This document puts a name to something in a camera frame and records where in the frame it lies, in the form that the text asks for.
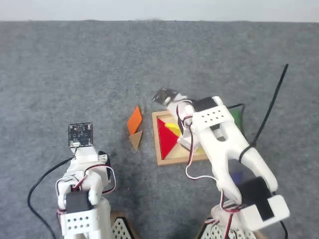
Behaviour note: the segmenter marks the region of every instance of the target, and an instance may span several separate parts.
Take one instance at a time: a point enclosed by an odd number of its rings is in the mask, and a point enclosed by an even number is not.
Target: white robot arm
[[[250,147],[219,97],[192,101],[177,91],[163,88],[153,100],[167,106],[177,119],[182,132],[178,139],[180,144],[191,152],[200,145],[203,147],[222,195],[237,205],[245,204],[236,214],[232,226],[236,224],[235,227],[255,231],[289,216],[284,198],[272,195],[278,187],[274,174],[259,152]],[[228,171],[230,159],[240,160],[252,170],[256,179],[235,185]]]
[[[56,182],[58,216],[65,239],[113,239],[110,204],[102,194],[112,192],[116,186],[109,158],[93,146],[92,124],[69,126],[69,146],[74,158],[67,172]],[[110,172],[114,186],[109,184]]]

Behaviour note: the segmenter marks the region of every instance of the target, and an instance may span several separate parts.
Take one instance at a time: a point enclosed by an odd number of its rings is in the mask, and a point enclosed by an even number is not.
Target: gray carpet
[[[318,238],[319,24],[251,22],[1,22],[0,238],[50,238],[26,206],[29,188],[71,155],[69,123],[91,121],[98,150],[108,152],[118,188],[112,210],[125,212],[143,239],[193,239],[219,193],[193,182],[185,165],[157,167],[151,101],[160,87],[192,98],[219,95],[246,103],[252,139],[285,63],[285,82],[258,150],[273,170],[291,210],[291,239]],[[126,122],[140,105],[138,152]],[[54,171],[32,203],[60,235]],[[191,173],[209,173],[194,163]],[[270,238],[281,239],[279,225]]]

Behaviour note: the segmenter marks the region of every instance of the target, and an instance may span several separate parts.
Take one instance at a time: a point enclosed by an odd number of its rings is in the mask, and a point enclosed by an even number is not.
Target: green piece
[[[238,109],[230,109],[229,111],[235,119],[235,124],[240,129],[240,111]]]

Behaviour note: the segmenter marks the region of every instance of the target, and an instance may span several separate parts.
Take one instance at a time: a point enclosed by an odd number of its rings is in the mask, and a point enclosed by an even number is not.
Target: wooden frame
[[[161,119],[164,122],[174,122],[174,123],[177,123],[177,122],[174,120],[173,116],[169,113],[169,111],[153,112],[152,119],[153,119],[155,151],[156,151],[158,166],[188,162],[188,151],[184,149],[182,146],[180,146],[180,144],[178,144],[173,154],[171,155],[169,154],[164,160],[162,160],[161,152],[160,152],[158,119]],[[207,156],[204,153],[195,153],[193,156],[193,161],[199,161],[199,160],[205,160],[205,159],[207,159]]]

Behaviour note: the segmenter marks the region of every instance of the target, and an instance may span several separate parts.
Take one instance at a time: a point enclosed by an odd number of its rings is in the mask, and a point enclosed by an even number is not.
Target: tangram piece
[[[179,130],[179,127],[175,123],[166,123],[165,127],[168,128],[170,131],[172,131],[176,136],[180,137],[181,132]]]
[[[237,185],[240,184],[243,180],[243,171],[239,171],[239,172],[233,172],[230,174],[230,177],[232,178],[233,182]]]
[[[136,106],[131,117],[128,120],[128,129],[129,129],[130,135],[134,134],[138,130],[140,124],[142,123],[142,119],[143,117],[142,117],[140,107]]]
[[[142,133],[143,133],[143,131],[139,131],[139,132],[137,132],[135,134],[130,135],[130,141],[131,141],[135,151],[137,151],[138,148],[139,148],[139,144],[140,144],[140,141],[141,141]]]
[[[168,153],[177,144],[178,137],[165,127],[165,123],[158,119],[159,143],[162,160],[166,158]]]

